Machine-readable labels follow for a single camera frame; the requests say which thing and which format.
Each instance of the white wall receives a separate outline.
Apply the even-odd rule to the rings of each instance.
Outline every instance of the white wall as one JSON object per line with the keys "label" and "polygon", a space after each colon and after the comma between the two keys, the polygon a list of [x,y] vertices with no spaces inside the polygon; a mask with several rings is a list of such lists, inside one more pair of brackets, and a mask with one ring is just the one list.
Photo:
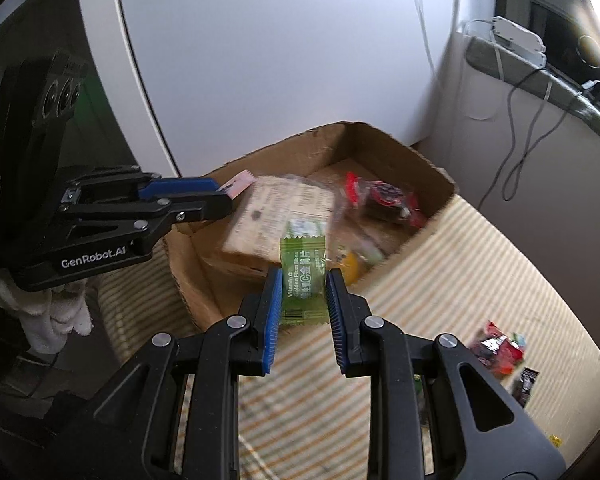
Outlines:
{"label": "white wall", "polygon": [[[509,149],[504,96],[511,86],[466,65],[462,97],[454,110],[460,66],[459,61],[454,65],[438,123],[421,149],[445,167],[460,194],[477,205]],[[540,102],[524,91],[513,95],[518,150],[512,159],[520,158]],[[487,117],[496,108],[494,121],[466,117]],[[534,138],[554,126],[561,114],[547,105]],[[502,201],[498,186],[482,212],[546,276],[600,346],[600,138],[579,119],[567,116],[529,157],[512,202]]]}
{"label": "white wall", "polygon": [[[102,34],[116,1],[80,0],[96,66],[116,44]],[[475,14],[472,6],[463,12]],[[429,131],[432,75],[413,0],[120,0],[129,47],[170,153],[155,130],[125,128],[146,170],[173,157],[205,173],[320,124],[366,121],[412,144]],[[442,64],[455,0],[424,0],[430,50]],[[118,123],[130,107],[112,69],[100,70]],[[140,102],[134,95],[126,96]]]}

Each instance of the cardboard box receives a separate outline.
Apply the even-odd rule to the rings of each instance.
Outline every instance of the cardboard box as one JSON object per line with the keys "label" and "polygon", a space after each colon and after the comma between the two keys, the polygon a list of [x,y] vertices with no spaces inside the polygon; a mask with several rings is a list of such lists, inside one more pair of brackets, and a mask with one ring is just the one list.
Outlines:
{"label": "cardboard box", "polygon": [[[255,175],[296,174],[325,183],[338,182],[347,171],[353,171],[363,178],[414,189],[429,219],[456,192],[453,181],[418,152],[364,123],[335,123],[309,130],[245,155],[207,176],[223,183],[243,170]],[[180,224],[166,236],[171,272],[193,321],[202,330],[234,314],[245,294],[262,288],[257,280],[231,275],[210,264],[230,221],[226,218],[211,224]],[[361,295],[368,284],[403,257],[414,235],[413,230],[403,226],[373,219],[366,220],[363,228],[386,254],[393,256],[350,288]],[[430,232],[432,229],[425,228],[418,237]]]}

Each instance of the red snack package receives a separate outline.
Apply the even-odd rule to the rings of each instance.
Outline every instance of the red snack package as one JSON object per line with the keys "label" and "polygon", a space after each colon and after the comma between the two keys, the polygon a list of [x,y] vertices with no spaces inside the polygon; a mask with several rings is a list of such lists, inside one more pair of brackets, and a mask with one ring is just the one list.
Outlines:
{"label": "red snack package", "polygon": [[497,378],[511,375],[525,357],[524,338],[516,335],[511,340],[491,321],[469,349]]}
{"label": "red snack package", "polygon": [[349,171],[345,194],[353,209],[387,222],[421,229],[427,222],[413,191],[404,192],[382,180],[364,180]]}

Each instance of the camera lens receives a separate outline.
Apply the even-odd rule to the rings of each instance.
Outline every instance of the camera lens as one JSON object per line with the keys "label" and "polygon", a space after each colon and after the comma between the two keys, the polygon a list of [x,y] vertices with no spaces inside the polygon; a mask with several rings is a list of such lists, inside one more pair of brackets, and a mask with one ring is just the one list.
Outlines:
{"label": "camera lens", "polygon": [[69,104],[69,98],[71,97],[71,82],[67,81],[62,87],[60,98],[58,99],[58,114],[60,114],[66,106]]}
{"label": "camera lens", "polygon": [[70,101],[70,105],[74,106],[75,102],[78,100],[78,97],[80,96],[80,83],[78,83],[75,88],[74,88],[74,92],[71,94],[71,101]]}
{"label": "camera lens", "polygon": [[42,116],[46,117],[49,115],[51,108],[54,107],[56,103],[56,98],[58,97],[58,81],[54,81],[53,84],[49,87],[49,90],[46,91],[45,102],[42,105]]}

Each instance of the barcode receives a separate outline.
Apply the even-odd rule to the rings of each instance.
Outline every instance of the barcode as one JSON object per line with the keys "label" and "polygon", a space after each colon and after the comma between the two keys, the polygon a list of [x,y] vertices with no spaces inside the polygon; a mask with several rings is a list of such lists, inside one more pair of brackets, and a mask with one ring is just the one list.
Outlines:
{"label": "barcode", "polygon": [[301,308],[288,308],[284,311],[284,316],[302,319],[304,317],[304,313]]}

